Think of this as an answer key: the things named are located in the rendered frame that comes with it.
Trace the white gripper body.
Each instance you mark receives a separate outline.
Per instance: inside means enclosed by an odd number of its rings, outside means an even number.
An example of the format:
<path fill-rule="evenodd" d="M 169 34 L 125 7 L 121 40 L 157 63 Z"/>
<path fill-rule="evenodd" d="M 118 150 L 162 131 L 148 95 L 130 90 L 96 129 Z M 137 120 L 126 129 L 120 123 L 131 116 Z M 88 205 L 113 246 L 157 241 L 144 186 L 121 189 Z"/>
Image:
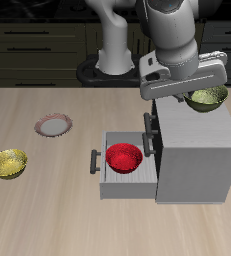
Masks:
<path fill-rule="evenodd" d="M 172 77 L 168 67 L 161 65 L 155 52 L 145 55 L 139 62 L 140 93 L 144 100 L 176 96 L 183 99 L 182 94 L 224 85 L 227 82 L 225 65 L 227 54 L 220 51 L 200 54 L 199 66 L 195 73 L 184 79 Z"/>

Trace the green bowl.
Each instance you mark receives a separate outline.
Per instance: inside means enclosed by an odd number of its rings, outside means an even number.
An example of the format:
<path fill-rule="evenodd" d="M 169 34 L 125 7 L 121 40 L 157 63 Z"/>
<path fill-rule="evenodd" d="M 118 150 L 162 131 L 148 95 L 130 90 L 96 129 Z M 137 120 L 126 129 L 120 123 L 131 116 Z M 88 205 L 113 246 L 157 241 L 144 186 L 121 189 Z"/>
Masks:
<path fill-rule="evenodd" d="M 183 94 L 189 107 L 199 113 L 207 113 L 221 106 L 228 98 L 229 91 L 225 85 L 201 90 L 191 91 Z"/>

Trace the red bowl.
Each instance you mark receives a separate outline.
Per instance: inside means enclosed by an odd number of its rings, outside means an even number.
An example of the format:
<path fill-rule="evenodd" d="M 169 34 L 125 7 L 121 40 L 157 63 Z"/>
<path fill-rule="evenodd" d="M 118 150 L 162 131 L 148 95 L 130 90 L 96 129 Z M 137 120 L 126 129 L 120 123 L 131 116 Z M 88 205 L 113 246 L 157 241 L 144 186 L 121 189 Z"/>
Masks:
<path fill-rule="evenodd" d="M 132 144 L 117 143 L 106 150 L 105 159 L 113 171 L 128 174 L 138 168 L 143 160 L 143 154 Z"/>

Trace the white plate with pink rim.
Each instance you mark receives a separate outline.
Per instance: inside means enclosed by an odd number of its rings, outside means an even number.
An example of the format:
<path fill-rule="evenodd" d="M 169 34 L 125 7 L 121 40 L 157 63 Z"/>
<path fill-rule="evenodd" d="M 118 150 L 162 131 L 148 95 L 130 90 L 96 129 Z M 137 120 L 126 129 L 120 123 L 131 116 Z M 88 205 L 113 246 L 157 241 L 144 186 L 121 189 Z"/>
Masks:
<path fill-rule="evenodd" d="M 34 131 L 42 137 L 54 138 L 68 133 L 72 127 L 73 121 L 69 116 L 53 113 L 40 118 L 34 126 Z"/>

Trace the yellow bowl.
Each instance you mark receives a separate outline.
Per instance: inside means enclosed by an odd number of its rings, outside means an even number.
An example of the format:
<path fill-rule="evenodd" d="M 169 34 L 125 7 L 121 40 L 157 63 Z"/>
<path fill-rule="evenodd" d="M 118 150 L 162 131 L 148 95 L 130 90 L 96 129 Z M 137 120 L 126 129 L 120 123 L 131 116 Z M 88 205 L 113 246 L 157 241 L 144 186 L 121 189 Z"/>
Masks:
<path fill-rule="evenodd" d="M 19 149 L 0 152 L 0 178 L 10 180 L 19 177 L 25 170 L 28 157 Z"/>

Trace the white cabinet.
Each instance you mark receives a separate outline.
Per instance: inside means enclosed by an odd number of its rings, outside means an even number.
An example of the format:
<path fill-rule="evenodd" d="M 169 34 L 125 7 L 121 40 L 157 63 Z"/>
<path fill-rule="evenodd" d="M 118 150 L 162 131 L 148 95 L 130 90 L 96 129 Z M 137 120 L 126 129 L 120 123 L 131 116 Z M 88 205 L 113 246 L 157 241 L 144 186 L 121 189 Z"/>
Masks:
<path fill-rule="evenodd" d="M 198 113 L 173 97 L 156 99 L 146 149 L 156 160 L 156 201 L 222 204 L 231 186 L 231 116 L 222 105 Z"/>

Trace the white cabinet drawer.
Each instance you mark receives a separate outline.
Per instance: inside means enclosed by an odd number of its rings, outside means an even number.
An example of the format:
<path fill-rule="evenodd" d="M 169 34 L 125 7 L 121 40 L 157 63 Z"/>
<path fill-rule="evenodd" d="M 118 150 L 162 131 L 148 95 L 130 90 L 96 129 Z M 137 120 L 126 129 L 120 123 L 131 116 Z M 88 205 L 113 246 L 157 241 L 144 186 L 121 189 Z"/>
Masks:
<path fill-rule="evenodd" d="M 135 146 L 144 154 L 143 132 L 102 132 L 101 151 L 92 150 L 90 173 L 100 172 L 100 199 L 154 199 L 157 190 L 155 157 L 143 156 L 131 173 L 115 172 L 106 161 L 106 151 L 118 143 Z"/>

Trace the dark kitchen cupboards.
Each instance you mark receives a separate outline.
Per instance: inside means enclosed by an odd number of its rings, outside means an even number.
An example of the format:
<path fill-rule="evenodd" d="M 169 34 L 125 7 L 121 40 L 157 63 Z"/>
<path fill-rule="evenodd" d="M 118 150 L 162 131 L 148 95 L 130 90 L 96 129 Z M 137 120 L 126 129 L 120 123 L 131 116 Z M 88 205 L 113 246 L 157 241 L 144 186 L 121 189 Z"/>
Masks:
<path fill-rule="evenodd" d="M 196 22 L 202 53 L 228 54 L 231 0 Z M 0 0 L 0 87 L 79 87 L 77 67 L 102 48 L 101 21 L 84 0 Z"/>

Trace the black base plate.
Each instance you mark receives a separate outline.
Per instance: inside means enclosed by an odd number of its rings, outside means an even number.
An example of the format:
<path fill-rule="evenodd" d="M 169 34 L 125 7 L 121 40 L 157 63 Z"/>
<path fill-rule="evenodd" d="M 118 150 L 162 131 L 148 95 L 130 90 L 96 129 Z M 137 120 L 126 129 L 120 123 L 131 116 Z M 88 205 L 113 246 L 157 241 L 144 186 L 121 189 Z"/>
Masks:
<path fill-rule="evenodd" d="M 90 54 L 76 71 L 77 79 L 86 88 L 139 88 L 139 60 L 140 54 L 133 54 L 134 68 L 122 75 L 108 75 L 96 68 L 99 56 Z"/>

